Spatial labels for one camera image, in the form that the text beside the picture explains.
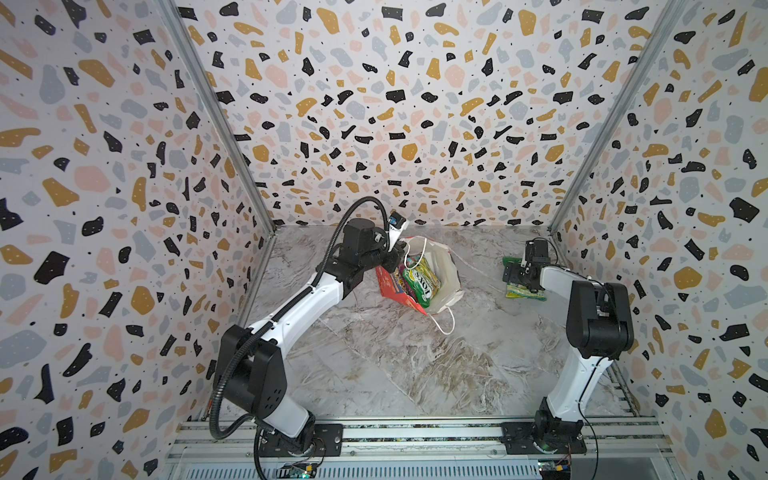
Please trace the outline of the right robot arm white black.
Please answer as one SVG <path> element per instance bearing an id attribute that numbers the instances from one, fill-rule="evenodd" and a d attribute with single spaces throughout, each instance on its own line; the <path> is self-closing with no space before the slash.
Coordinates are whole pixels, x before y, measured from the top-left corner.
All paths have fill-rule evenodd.
<path id="1" fill-rule="evenodd" d="M 580 436 L 587 403 L 603 373 L 634 342 L 629 294 L 623 284 L 601 282 L 552 262 L 549 246 L 544 237 L 527 241 L 520 262 L 504 271 L 507 283 L 566 302 L 569 355 L 534 416 L 531 441 L 543 453 L 584 453 Z"/>

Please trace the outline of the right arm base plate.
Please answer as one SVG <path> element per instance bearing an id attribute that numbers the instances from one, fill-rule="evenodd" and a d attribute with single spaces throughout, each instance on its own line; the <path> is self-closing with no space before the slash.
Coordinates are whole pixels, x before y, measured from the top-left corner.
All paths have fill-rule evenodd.
<path id="1" fill-rule="evenodd" d="M 501 443 L 508 455 L 585 454 L 582 428 L 582 421 L 505 422 L 501 424 Z"/>

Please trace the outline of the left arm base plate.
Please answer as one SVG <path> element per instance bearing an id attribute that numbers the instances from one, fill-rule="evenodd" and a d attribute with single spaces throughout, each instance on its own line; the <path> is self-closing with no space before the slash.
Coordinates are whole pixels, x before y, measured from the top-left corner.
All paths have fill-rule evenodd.
<path id="1" fill-rule="evenodd" d="M 343 434 L 341 423 L 307 425 L 295 438 L 279 431 L 267 432 L 263 434 L 257 452 L 261 458 L 339 457 Z"/>

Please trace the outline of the red paper bag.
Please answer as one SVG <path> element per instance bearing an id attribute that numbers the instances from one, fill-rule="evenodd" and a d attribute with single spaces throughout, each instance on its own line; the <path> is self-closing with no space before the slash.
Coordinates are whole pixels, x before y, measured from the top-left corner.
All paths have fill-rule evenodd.
<path id="1" fill-rule="evenodd" d="M 464 291 L 449 247 L 424 236 L 407 237 L 396 247 L 403 257 L 394 270 L 376 268 L 380 293 L 430 318 L 443 335 L 452 334 L 456 327 L 452 307 Z"/>

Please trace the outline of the green yellow candy bag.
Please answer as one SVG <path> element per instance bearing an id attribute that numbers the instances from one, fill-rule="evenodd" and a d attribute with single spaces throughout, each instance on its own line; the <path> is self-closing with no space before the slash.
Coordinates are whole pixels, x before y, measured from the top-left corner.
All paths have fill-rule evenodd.
<path id="1" fill-rule="evenodd" d="M 533 263 L 523 263 L 521 258 L 504 257 L 502 281 L 506 284 L 505 296 L 509 299 L 533 299 L 545 301 L 546 296 L 540 292 L 540 266 Z"/>

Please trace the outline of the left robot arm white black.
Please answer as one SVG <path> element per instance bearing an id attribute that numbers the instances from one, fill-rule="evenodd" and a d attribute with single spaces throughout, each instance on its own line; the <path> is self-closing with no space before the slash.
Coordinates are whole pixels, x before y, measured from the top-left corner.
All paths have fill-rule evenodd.
<path id="1" fill-rule="evenodd" d="M 315 416 L 287 393 L 285 358 L 315 321 L 362 282 L 366 272 L 397 269 L 404 259 L 400 237 L 407 226 L 406 218 L 395 211 L 382 228 L 363 218 L 346 221 L 298 293 L 263 319 L 225 331 L 208 417 L 213 439 L 223 440 L 251 421 L 299 451 L 309 447 Z"/>

